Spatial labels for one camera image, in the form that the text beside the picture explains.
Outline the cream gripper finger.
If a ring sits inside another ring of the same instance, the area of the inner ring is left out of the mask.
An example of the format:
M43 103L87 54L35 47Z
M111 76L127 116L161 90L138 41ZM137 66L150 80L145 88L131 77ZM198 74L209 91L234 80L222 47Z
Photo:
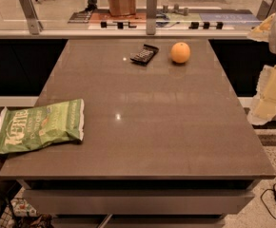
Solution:
M247 120L253 125L264 125L276 116L276 65L263 67L256 91Z
M269 15L259 26L255 27L247 38L257 42L267 42L274 14Z

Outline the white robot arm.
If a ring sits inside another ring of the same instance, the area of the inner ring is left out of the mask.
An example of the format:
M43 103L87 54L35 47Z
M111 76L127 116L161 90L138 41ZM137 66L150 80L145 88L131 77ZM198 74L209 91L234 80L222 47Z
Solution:
M248 39L268 42L269 51L276 54L276 12L269 15L248 35ZM263 125L276 116L276 65L264 66L261 70L256 94L252 98L247 114L253 125Z

